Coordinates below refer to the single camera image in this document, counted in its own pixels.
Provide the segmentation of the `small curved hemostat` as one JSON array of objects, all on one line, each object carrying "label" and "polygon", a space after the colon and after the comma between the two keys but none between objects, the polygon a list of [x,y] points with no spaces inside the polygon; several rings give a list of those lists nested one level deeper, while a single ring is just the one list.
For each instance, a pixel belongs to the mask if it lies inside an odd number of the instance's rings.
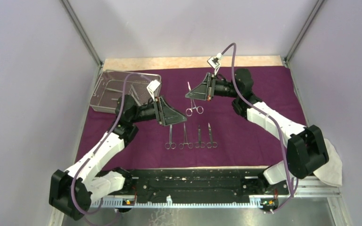
[{"label": "small curved hemostat", "polygon": [[186,109],[186,115],[188,117],[193,115],[193,112],[196,111],[198,114],[202,114],[204,112],[204,108],[202,106],[198,106],[195,103],[194,99],[190,99],[190,107]]}]

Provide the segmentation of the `surgical forceps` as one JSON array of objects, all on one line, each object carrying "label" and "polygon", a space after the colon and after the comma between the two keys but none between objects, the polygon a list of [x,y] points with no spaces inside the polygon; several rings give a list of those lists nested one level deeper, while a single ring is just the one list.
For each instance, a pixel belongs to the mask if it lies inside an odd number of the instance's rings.
[{"label": "surgical forceps", "polygon": [[173,142],[173,126],[170,125],[169,127],[169,141],[165,143],[165,149],[175,149],[176,144]]}]

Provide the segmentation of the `surgical clamp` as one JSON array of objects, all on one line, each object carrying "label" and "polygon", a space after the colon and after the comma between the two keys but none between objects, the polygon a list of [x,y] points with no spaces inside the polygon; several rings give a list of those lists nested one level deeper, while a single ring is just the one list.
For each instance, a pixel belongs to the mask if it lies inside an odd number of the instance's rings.
[{"label": "surgical clamp", "polygon": [[182,150],[184,148],[189,148],[192,149],[193,148],[193,144],[191,142],[188,141],[188,134],[187,134],[187,130],[186,130],[186,124],[183,124],[183,142],[179,143],[179,149]]}]

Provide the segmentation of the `small metal scissors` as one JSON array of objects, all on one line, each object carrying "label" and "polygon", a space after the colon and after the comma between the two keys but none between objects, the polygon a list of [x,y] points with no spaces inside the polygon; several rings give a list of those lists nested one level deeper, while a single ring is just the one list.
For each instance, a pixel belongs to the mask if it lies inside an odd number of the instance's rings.
[{"label": "small metal scissors", "polygon": [[197,128],[197,142],[194,143],[194,147],[195,148],[205,148],[206,145],[202,140],[202,132],[201,132],[201,127],[200,125],[198,125]]}]

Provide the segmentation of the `maroon wrap cloth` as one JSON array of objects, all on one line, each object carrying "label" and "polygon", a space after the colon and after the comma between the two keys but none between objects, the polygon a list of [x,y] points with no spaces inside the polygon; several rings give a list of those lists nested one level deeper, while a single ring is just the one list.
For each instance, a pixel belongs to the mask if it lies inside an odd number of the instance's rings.
[{"label": "maroon wrap cloth", "polygon": [[[249,67],[254,81],[253,92],[270,108],[284,117],[305,125],[302,107],[294,93],[291,72],[283,66]],[[162,78],[160,95],[167,103],[185,113],[190,107],[187,82],[191,88],[198,85],[211,68],[140,70],[142,73],[159,74]],[[198,125],[201,139],[209,141],[208,123],[217,148],[166,149],[169,127],[160,126],[156,120],[136,123],[139,131],[135,139],[105,165],[104,170],[115,167],[131,169],[219,167],[219,166],[269,166],[282,158],[280,142],[261,127],[237,115],[233,98],[216,96],[212,101],[195,101],[204,108],[202,114],[194,111],[187,117],[188,142],[198,141]],[[89,109],[79,144],[76,160],[81,159],[111,127],[114,114]]]}]

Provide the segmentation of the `surgical scissors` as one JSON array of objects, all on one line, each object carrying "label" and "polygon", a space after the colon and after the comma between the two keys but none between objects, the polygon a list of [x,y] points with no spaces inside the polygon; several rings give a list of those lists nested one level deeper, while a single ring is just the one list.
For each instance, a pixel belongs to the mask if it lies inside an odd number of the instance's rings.
[{"label": "surgical scissors", "polygon": [[209,134],[209,142],[206,144],[207,148],[217,148],[218,143],[215,142],[213,139],[213,132],[210,123],[208,123],[208,134]]}]

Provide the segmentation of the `metal mesh instrument tray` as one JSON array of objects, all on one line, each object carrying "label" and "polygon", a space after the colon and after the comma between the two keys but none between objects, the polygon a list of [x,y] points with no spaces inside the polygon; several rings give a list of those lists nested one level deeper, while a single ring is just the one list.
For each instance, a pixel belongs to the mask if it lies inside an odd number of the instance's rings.
[{"label": "metal mesh instrument tray", "polygon": [[125,93],[134,98],[136,104],[146,104],[151,98],[147,86],[151,81],[162,81],[158,74],[106,70],[99,76],[90,99],[94,111],[115,113],[118,100]]}]

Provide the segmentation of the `metal tweezers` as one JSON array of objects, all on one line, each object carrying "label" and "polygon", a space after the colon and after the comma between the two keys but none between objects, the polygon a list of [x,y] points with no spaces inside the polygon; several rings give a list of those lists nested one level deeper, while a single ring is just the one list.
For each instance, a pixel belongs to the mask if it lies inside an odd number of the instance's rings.
[{"label": "metal tweezers", "polygon": [[118,89],[105,88],[105,90],[112,91],[112,92],[116,92],[116,93],[123,93],[122,90],[118,90]]}]

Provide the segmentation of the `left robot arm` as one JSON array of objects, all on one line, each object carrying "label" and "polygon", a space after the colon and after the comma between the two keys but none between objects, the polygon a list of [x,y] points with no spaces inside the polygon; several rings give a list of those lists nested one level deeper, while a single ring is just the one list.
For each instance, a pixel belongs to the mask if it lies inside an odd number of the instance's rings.
[{"label": "left robot arm", "polygon": [[103,167],[136,137],[137,122],[156,120],[161,126],[186,122],[187,117],[171,107],[163,96],[138,105],[131,95],[118,100],[116,119],[97,144],[66,170],[56,170],[50,181],[49,205],[74,220],[90,214],[90,206],[110,193],[128,194],[131,174],[115,168],[102,176]]}]

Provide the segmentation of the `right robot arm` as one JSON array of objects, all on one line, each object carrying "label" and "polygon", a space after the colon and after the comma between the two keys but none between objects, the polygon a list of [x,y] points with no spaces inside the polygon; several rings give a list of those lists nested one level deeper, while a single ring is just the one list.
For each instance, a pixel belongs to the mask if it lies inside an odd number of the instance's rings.
[{"label": "right robot arm", "polygon": [[329,162],[329,153],[319,127],[306,127],[271,109],[253,93],[253,84],[251,73],[246,68],[237,69],[231,81],[207,73],[185,97],[203,101],[210,101],[214,96],[232,97],[231,105],[237,115],[280,141],[282,161],[265,169],[257,181],[259,191],[270,194],[281,181],[304,179],[313,174]]}]

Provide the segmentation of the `white crumpled cloth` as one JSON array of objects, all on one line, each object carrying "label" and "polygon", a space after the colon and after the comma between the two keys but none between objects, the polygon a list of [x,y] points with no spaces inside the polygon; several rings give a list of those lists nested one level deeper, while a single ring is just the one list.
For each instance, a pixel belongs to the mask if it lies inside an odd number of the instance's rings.
[{"label": "white crumpled cloth", "polygon": [[341,158],[328,139],[325,138],[324,143],[328,152],[329,161],[315,170],[313,174],[329,186],[341,187],[343,185],[343,164]]}]

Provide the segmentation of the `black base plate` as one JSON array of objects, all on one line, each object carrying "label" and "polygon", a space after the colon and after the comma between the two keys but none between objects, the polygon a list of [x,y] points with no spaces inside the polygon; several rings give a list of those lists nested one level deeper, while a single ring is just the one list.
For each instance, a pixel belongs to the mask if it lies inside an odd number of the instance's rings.
[{"label": "black base plate", "polygon": [[125,187],[112,195],[137,198],[138,204],[248,203],[253,195],[288,195],[286,181],[270,185],[262,169],[135,169],[127,173]]}]

